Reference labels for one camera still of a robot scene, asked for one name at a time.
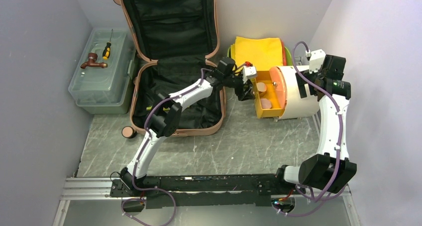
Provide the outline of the gold lid glass jar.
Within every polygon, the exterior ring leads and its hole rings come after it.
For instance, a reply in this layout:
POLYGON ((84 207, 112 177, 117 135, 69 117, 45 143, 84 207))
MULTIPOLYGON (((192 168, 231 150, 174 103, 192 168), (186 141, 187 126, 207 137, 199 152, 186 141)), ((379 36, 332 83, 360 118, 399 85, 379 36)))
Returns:
POLYGON ((258 82, 256 83, 256 87, 257 87, 259 96, 263 98, 266 95, 267 90, 268 90, 267 85, 264 82, 258 82))

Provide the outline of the green plastic tray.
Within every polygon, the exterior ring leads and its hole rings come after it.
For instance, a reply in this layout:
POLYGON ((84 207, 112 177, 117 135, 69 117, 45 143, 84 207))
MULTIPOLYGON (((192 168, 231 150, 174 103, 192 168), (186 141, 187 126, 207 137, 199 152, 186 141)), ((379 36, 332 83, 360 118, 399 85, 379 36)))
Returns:
MULTIPOLYGON (((235 49, 234 44, 228 47, 227 54, 226 54, 227 57, 231 57, 231 58, 234 57, 234 49, 235 49)), ((293 58, 292 58, 291 52, 289 51, 287 47, 285 47, 285 50, 286 50, 286 57, 287 57, 287 66, 292 66, 293 58)))

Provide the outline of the cream appliance with orange rim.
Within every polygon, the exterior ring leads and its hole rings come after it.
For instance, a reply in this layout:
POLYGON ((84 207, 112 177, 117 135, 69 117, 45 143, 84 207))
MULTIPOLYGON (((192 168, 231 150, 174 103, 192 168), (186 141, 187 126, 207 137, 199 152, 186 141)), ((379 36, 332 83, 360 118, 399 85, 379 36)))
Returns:
POLYGON ((317 97, 310 94, 306 84, 307 98, 300 98, 296 70, 293 66, 275 66, 266 71, 257 71, 257 77, 252 79, 254 105, 258 118, 280 119, 310 117, 319 110, 317 97), (272 102, 273 107, 269 110, 261 108, 262 99, 256 87, 256 83, 264 82, 267 85, 267 93, 263 97, 272 102))

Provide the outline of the red printed package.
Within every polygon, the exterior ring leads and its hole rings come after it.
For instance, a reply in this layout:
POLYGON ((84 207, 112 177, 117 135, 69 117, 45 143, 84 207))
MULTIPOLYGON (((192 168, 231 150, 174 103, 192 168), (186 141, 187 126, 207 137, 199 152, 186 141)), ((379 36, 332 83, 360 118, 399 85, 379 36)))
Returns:
POLYGON ((280 42, 281 42, 281 48, 282 48, 283 66, 287 66, 287 57, 286 57, 285 45, 284 45, 284 42, 282 40, 280 40, 280 42))

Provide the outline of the yellow cloth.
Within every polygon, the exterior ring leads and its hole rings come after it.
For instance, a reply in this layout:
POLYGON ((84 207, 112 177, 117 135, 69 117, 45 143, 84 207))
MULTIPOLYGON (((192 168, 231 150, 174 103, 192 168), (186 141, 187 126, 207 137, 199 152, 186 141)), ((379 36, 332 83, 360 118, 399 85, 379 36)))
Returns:
POLYGON ((236 37, 234 57, 237 65, 252 63, 257 71, 266 71, 275 66, 283 66, 280 38, 250 39, 236 37))

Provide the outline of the pink hard-shell suitcase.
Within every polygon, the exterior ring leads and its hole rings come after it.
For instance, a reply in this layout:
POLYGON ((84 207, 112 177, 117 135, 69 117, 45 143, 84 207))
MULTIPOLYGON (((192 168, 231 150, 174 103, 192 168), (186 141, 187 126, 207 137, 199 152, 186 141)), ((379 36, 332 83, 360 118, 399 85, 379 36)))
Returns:
POLYGON ((158 94, 171 94, 212 69, 220 37, 215 0, 113 0, 122 7, 137 55, 130 122, 138 133, 158 94))

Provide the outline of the pink hexagonal lid jar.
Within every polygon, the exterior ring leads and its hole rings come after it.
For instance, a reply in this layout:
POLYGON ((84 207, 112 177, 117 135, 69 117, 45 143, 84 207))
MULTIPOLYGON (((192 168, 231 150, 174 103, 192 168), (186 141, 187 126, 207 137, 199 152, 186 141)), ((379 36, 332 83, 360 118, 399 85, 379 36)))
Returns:
POLYGON ((273 107, 272 102, 269 99, 260 99, 261 108, 263 110, 269 110, 273 107))

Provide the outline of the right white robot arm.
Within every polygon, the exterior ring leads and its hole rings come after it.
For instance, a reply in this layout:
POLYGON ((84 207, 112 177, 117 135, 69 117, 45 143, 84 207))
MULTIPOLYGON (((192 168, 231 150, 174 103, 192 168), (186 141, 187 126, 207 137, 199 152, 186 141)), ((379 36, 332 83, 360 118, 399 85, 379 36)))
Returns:
POLYGON ((320 137, 315 155, 300 166, 283 165, 274 187, 285 194, 295 185, 339 193, 356 174, 357 165, 349 160, 346 144, 346 114, 351 84, 343 81, 344 57, 323 50, 307 53, 309 66, 296 71, 300 97, 316 97, 320 112, 320 137))

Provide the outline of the translucent plastic toolbox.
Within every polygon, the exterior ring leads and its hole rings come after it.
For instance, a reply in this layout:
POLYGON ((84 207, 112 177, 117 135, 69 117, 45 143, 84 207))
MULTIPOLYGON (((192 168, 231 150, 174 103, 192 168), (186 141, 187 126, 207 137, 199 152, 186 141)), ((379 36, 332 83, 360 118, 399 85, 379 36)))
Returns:
POLYGON ((131 103, 136 49, 127 29, 114 28, 110 57, 104 60, 111 30, 92 30, 68 87, 76 106, 90 114, 125 114, 131 103), (97 62, 107 63, 107 68, 81 69, 90 52, 98 55, 97 62))

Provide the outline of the yellow black screwdriver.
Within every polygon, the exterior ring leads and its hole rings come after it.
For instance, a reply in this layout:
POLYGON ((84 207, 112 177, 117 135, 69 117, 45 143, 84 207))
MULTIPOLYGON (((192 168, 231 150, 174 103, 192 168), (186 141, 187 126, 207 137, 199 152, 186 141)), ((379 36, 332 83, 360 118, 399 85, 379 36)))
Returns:
POLYGON ((102 58, 104 60, 108 60, 110 57, 112 35, 113 35, 113 29, 111 30, 109 41, 106 43, 105 48, 103 50, 102 58))

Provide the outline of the brown brass faucet valve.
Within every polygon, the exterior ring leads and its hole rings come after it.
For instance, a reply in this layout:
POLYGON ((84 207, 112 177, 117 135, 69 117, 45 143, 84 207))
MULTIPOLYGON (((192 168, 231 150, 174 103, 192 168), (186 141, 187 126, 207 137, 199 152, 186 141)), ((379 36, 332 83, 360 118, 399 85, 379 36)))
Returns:
POLYGON ((97 62, 98 55, 94 52, 90 52, 88 54, 88 59, 86 62, 80 65, 81 69, 86 69, 87 67, 94 67, 94 68, 107 68, 107 63, 105 62, 97 62))

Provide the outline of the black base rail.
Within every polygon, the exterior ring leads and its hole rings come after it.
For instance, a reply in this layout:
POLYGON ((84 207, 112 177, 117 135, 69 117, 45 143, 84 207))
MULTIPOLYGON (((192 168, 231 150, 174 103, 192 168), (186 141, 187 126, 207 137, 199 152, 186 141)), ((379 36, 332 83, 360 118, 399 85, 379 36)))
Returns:
POLYGON ((291 200, 298 192, 275 174, 146 176, 144 190, 130 190, 120 178, 111 182, 112 198, 142 199, 147 209, 181 206, 255 205, 291 200))

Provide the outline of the aluminium frame profile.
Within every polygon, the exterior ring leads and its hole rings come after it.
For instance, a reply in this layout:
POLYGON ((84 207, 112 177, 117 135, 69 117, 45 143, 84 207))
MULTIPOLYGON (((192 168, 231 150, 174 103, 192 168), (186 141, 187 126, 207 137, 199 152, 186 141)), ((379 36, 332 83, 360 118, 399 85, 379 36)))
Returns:
POLYGON ((297 190, 274 174, 147 176, 138 188, 129 187, 119 178, 68 178, 54 219, 62 226, 72 200, 141 199, 143 206, 159 208, 158 198, 171 194, 176 206, 217 206, 254 204, 269 206, 275 202, 293 204, 294 196, 302 196, 304 188, 297 190))

